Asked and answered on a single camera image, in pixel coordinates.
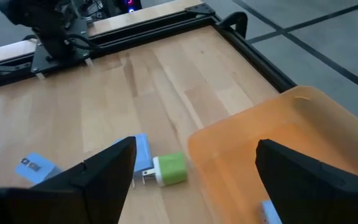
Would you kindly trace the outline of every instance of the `green and white object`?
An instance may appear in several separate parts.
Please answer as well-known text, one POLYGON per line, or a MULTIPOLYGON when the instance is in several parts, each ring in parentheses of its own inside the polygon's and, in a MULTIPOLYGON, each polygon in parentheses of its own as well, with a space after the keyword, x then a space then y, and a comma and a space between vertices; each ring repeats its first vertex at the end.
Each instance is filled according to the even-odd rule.
POLYGON ((182 152, 153 158, 154 168, 143 171, 143 183, 155 177, 160 186, 187 180, 185 157, 182 152))

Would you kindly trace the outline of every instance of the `cable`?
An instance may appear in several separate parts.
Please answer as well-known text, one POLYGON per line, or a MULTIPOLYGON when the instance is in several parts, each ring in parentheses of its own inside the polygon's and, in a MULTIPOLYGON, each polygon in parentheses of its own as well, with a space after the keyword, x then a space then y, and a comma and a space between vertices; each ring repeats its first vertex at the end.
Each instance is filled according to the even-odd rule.
POLYGON ((92 43, 91 41, 89 41, 87 38, 81 36, 81 35, 78 35, 78 34, 68 34, 67 35, 67 38, 68 39, 80 39, 82 40, 83 42, 87 43, 88 46, 84 46, 84 45, 80 45, 80 44, 77 44, 76 42, 74 41, 70 41, 71 44, 73 44, 74 47, 78 47, 79 49, 85 49, 85 50, 99 50, 101 47, 99 47, 97 44, 94 44, 92 43))
POLYGON ((94 14, 96 14, 96 13, 98 13, 99 11, 96 11, 96 12, 92 12, 91 14, 89 14, 88 16, 92 16, 92 15, 94 15, 94 14))
POLYGON ((30 34, 23 38, 23 40, 30 40, 30 39, 38 39, 38 37, 34 34, 30 34))
POLYGON ((100 6, 96 0, 93 0, 93 2, 96 4, 96 7, 98 7, 98 10, 102 9, 102 6, 100 6))

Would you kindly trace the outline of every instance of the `black metal frame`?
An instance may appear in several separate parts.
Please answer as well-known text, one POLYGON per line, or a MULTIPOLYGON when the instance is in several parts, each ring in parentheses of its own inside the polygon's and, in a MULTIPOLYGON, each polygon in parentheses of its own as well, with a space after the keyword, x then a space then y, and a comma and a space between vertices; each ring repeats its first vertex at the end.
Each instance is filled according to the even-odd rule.
MULTIPOLYGON (((143 45, 173 35, 181 34, 201 27, 214 27, 249 63, 252 64, 279 92, 286 91, 296 84, 282 73, 276 66, 245 42, 247 16, 243 12, 235 12, 220 19, 207 4, 189 7, 183 11, 111 30, 90 38, 90 41, 101 46, 90 52, 91 58, 102 57, 125 49, 143 45)), ((0 86, 34 76, 31 66, 34 54, 22 55, 0 62, 0 67, 13 68, 13 72, 0 76, 0 86)), ((64 67, 51 69, 55 72, 64 67)))

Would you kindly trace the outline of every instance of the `light wood surface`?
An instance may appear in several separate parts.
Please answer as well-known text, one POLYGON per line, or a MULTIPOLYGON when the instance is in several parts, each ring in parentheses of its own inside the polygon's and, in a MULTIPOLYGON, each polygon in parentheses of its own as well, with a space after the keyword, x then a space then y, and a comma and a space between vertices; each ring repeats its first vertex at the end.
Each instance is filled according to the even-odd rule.
MULTIPOLYGON (((176 0, 173 2, 168 2, 158 6, 141 9, 133 13, 127 13, 109 19, 96 21, 94 26, 88 29, 88 32, 90 36, 94 36, 138 22, 182 11, 184 8, 195 6, 197 4, 201 4, 201 1, 176 0)), ((0 61, 34 52, 36 43, 36 40, 32 39, 2 46, 0 47, 0 61)))
POLYGON ((0 87, 0 186, 38 152, 67 169, 115 140, 147 133, 153 156, 183 151, 189 180, 130 189, 121 223, 216 223, 188 157, 188 137, 278 93, 212 27, 0 87))

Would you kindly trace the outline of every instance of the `orange plastic bin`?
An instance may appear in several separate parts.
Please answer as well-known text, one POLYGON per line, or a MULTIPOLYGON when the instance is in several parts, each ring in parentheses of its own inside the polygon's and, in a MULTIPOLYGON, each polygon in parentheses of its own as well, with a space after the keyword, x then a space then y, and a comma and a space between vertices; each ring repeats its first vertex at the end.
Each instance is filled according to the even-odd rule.
POLYGON ((269 196, 255 166, 260 139, 358 175, 358 118, 321 91, 298 86, 190 137, 191 159, 223 223, 262 223, 269 196))

